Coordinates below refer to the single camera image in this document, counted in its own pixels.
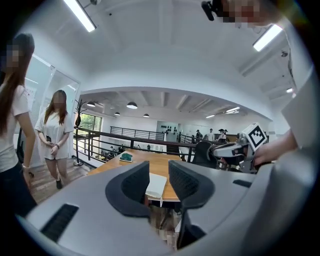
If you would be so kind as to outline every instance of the long brown hair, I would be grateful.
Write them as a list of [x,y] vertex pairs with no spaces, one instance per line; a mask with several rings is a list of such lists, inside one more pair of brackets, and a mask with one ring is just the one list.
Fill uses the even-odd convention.
[[57,90],[51,99],[50,105],[47,107],[44,115],[44,123],[47,123],[49,116],[55,111],[54,99],[59,97],[63,99],[62,107],[59,108],[59,124],[62,125],[65,122],[67,112],[67,95],[64,90]]
[[[18,64],[13,67],[12,58],[14,51],[18,50]],[[35,50],[35,41],[31,34],[19,34],[7,45],[5,65],[6,76],[10,76],[0,93],[0,136],[7,132],[8,116],[14,100],[16,88],[25,85],[27,69]]]

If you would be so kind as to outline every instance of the black seat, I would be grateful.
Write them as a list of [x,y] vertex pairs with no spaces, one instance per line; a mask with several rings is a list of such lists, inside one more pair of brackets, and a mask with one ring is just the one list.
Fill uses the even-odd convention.
[[200,141],[195,146],[195,155],[192,163],[198,166],[216,168],[217,161],[214,158],[210,158],[209,151],[212,144],[209,141]]

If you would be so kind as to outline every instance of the black vent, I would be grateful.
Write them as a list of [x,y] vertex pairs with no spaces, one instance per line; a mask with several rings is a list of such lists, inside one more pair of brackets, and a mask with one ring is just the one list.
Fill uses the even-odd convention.
[[64,204],[42,228],[41,232],[49,239],[57,242],[65,231],[79,207]]

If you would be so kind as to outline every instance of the green object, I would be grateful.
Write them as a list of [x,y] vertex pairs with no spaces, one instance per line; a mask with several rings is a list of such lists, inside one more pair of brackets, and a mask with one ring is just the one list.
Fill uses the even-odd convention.
[[120,157],[121,161],[132,162],[132,155],[128,153],[123,153]]

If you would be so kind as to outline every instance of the wooden table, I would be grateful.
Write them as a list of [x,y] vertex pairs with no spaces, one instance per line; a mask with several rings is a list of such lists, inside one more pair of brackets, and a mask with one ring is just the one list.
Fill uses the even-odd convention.
[[[164,191],[162,194],[163,201],[179,202],[179,199],[169,182],[169,164],[168,164],[169,160],[181,160],[178,155],[151,153],[151,152],[146,152],[146,151],[141,151],[136,149],[128,149],[123,153],[128,153],[132,155],[132,163],[149,161],[150,173],[161,175],[167,178]],[[132,164],[131,162],[120,161],[120,157],[123,153],[119,154],[118,156],[111,159],[110,161],[104,163],[100,167],[92,170],[91,172],[88,173],[88,175],[94,175],[97,173],[111,170],[113,168]]]

